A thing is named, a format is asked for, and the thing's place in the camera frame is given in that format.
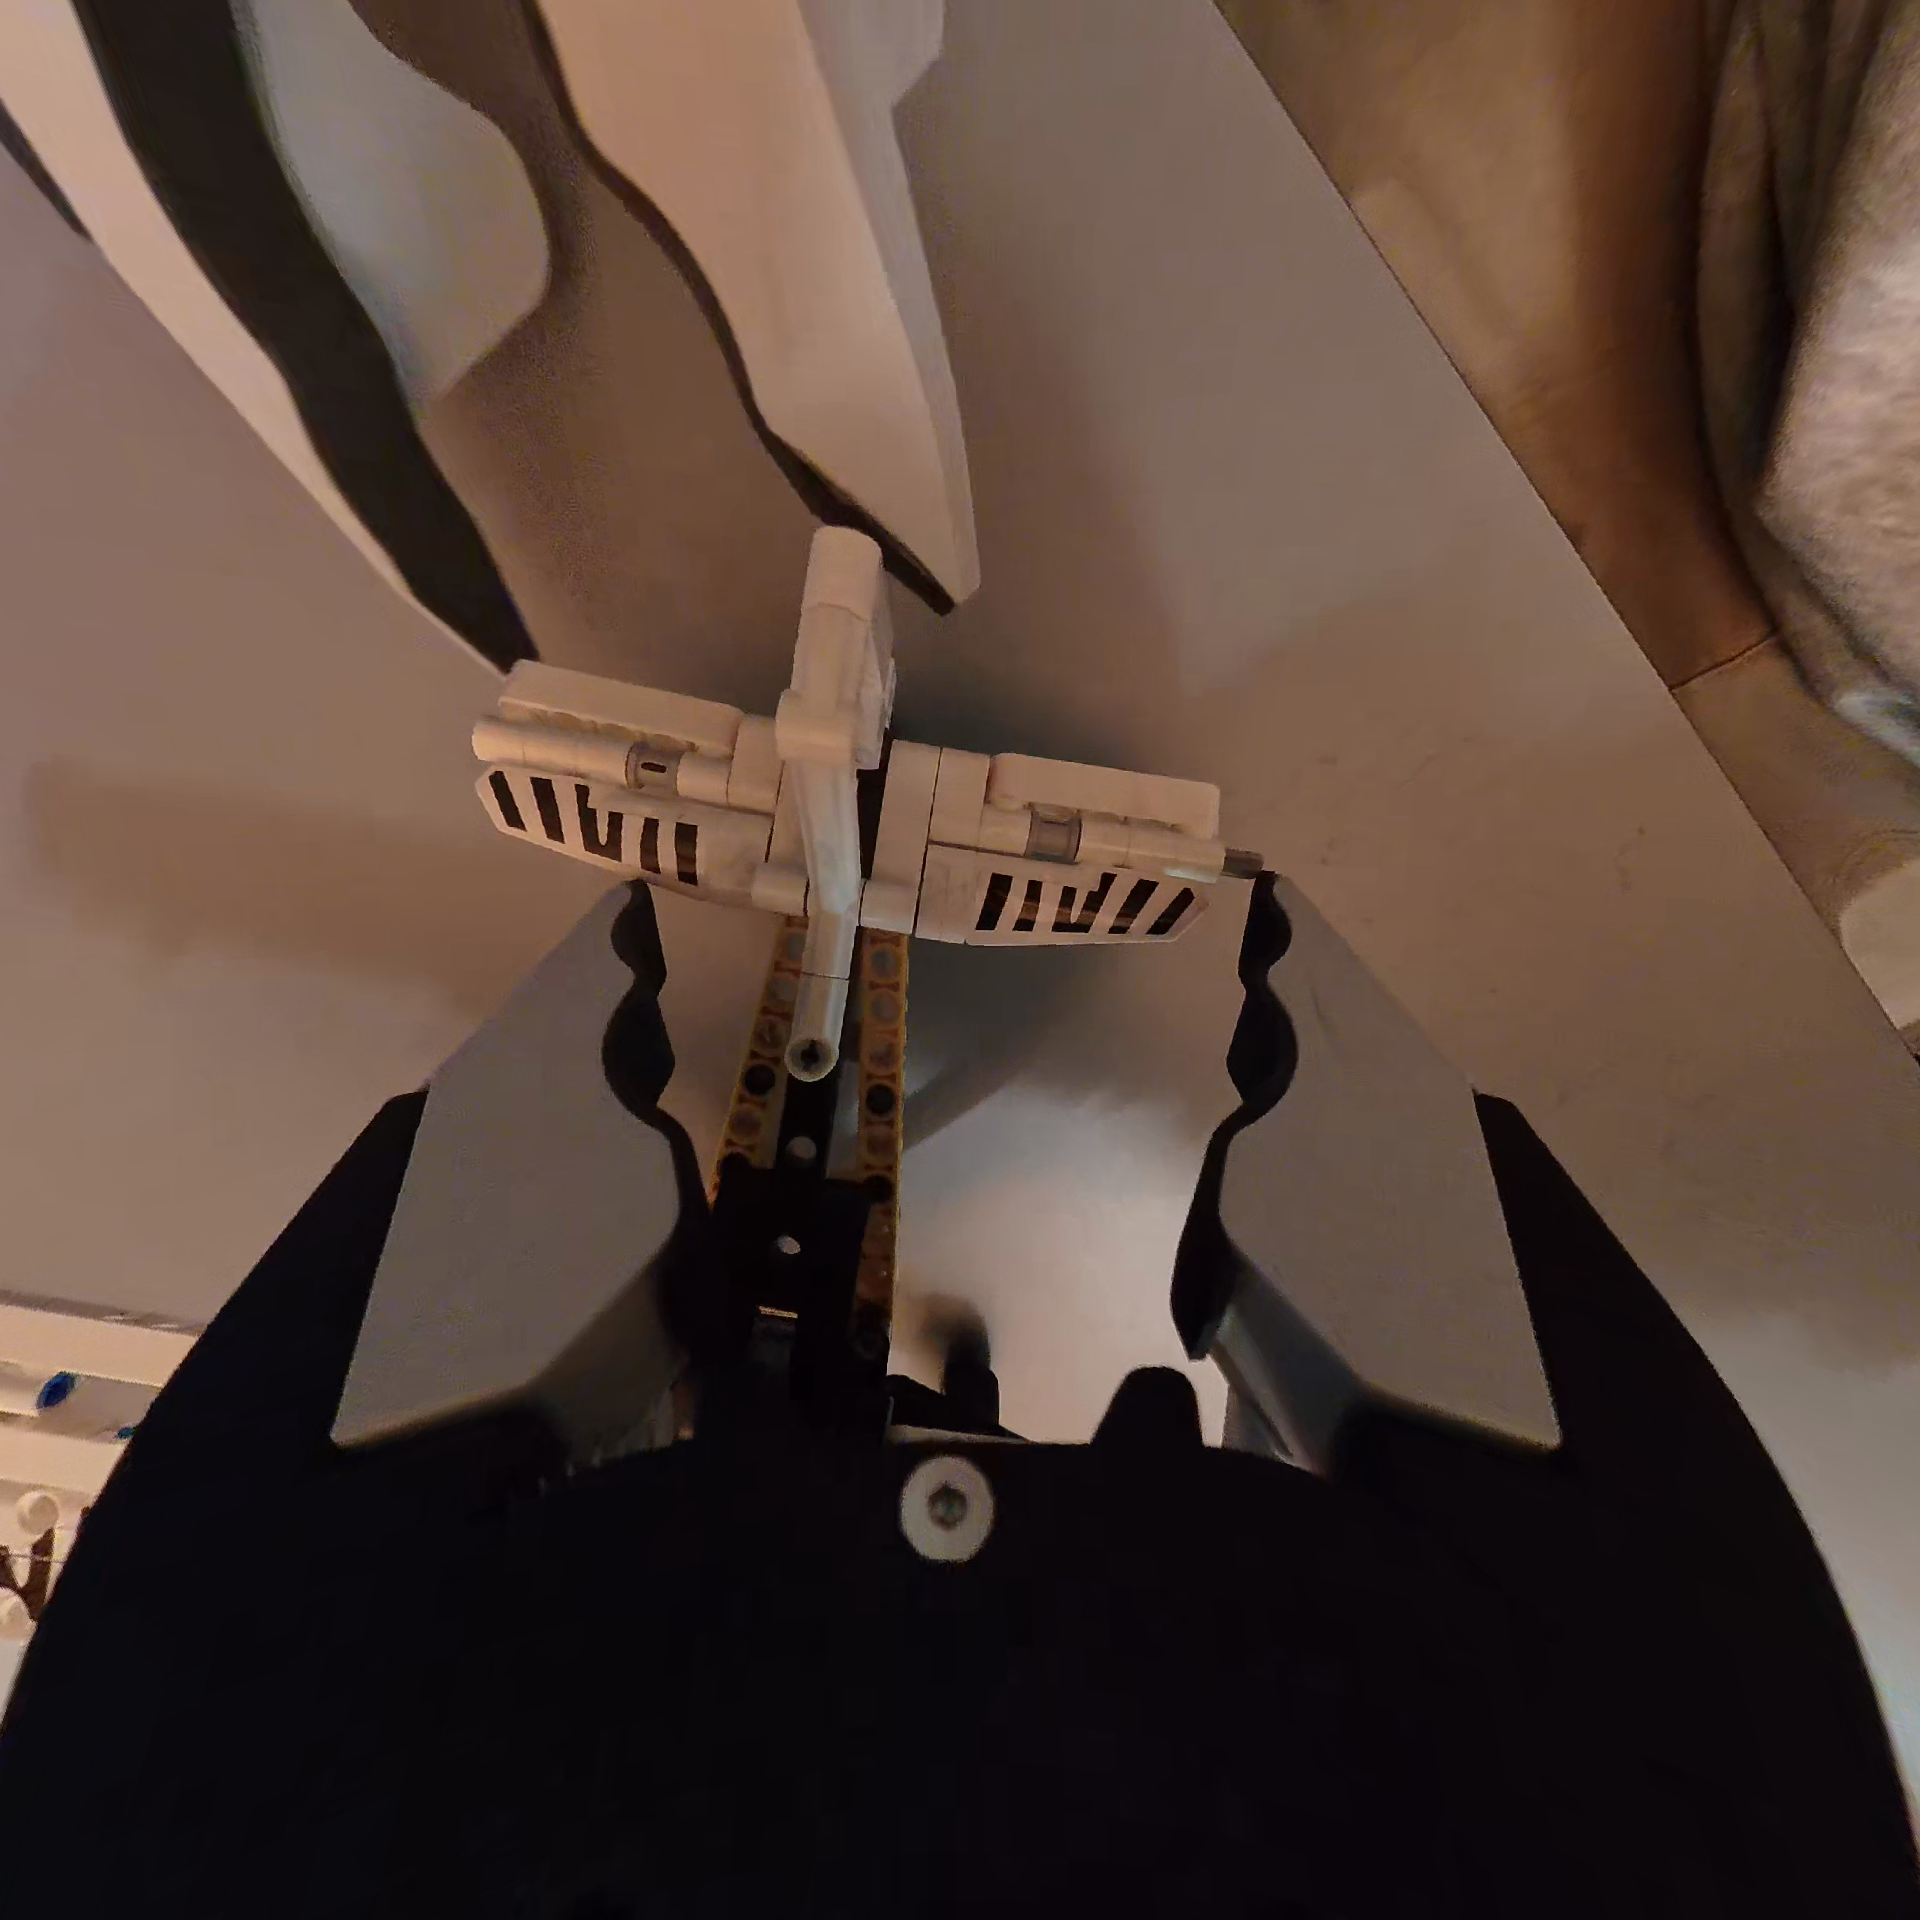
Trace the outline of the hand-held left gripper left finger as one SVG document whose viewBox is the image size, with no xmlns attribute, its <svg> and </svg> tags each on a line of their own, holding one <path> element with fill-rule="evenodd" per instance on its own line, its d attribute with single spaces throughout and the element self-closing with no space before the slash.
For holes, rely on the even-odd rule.
<svg viewBox="0 0 1920 1920">
<path fill-rule="evenodd" d="M 428 1083 L 331 1441 L 527 1415 L 576 1462 L 671 1434 L 666 1290 L 706 1222 L 662 1112 L 653 900 L 615 885 Z"/>
</svg>

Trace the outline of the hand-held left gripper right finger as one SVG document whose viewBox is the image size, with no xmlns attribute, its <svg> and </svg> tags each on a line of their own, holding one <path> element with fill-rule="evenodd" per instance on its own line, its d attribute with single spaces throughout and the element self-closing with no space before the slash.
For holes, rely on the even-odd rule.
<svg viewBox="0 0 1920 1920">
<path fill-rule="evenodd" d="M 1327 1475 L 1368 1412 L 1561 1446 L 1471 1078 L 1307 894 L 1253 884 L 1243 1001 L 1170 1277 L 1223 1446 Z"/>
</svg>

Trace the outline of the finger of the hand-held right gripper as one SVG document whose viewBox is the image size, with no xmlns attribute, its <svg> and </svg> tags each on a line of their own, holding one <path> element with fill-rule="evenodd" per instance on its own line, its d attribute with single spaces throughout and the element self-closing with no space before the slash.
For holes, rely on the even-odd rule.
<svg viewBox="0 0 1920 1920">
<path fill-rule="evenodd" d="M 710 306 L 793 487 L 948 614 L 973 480 L 899 111 L 942 2 L 533 2 L 589 159 Z"/>
<path fill-rule="evenodd" d="M 401 362 L 276 153 L 229 2 L 7 2 L 36 178 L 319 511 L 493 672 L 539 657 Z"/>
</svg>

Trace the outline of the lego airplane model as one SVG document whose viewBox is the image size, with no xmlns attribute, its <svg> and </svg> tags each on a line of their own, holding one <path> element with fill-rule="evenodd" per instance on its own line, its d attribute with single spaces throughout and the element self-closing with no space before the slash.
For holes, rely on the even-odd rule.
<svg viewBox="0 0 1920 1920">
<path fill-rule="evenodd" d="M 1077 762 L 979 756 L 891 736 L 896 663 L 880 548 L 822 529 L 804 573 L 790 685 L 777 714 L 521 663 L 472 731 L 478 794 L 512 843 L 557 852 L 653 900 L 674 1071 L 662 1112 L 691 1138 L 706 1222 L 669 1276 L 682 1340 L 671 1434 L 753 1363 L 803 1425 L 878 1444 L 891 1428 L 960 1428 L 900 1412 L 890 1379 L 905 1160 L 910 937 L 966 948 L 1166 948 L 1223 884 L 1256 884 L 1253 852 L 1221 840 L 1221 794 Z M 430 1446 L 517 1441 L 560 1450 L 528 1415 L 469 1421 L 344 1450 L 331 1421 L 428 1086 L 377 1112 L 326 1187 L 350 1209 L 344 1334 L 316 1293 L 257 1270 L 274 1347 L 242 1303 L 199 1340 L 162 1321 L 3 1298 L 3 1417 L 61 1412 L 69 1389 L 146 1385 L 143 1417 L 56 1428 L 29 1466 L 3 1441 L 3 1638 L 26 1638 L 117 1482 L 161 1459 L 162 1417 L 190 1389 L 265 1389 L 265 1412 L 212 1399 L 212 1463 L 267 1463 L 267 1415 L 295 1415 L 297 1363 L 316 1376 L 324 1459 L 385 1473 Z"/>
</svg>

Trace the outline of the person's grey hoodie torso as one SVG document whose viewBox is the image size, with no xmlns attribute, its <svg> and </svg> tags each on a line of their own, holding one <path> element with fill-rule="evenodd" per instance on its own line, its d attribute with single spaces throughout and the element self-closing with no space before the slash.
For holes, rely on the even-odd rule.
<svg viewBox="0 0 1920 1920">
<path fill-rule="evenodd" d="M 1811 692 L 1918 762 L 1918 5 L 1734 2 L 1702 162 L 1716 487 Z"/>
</svg>

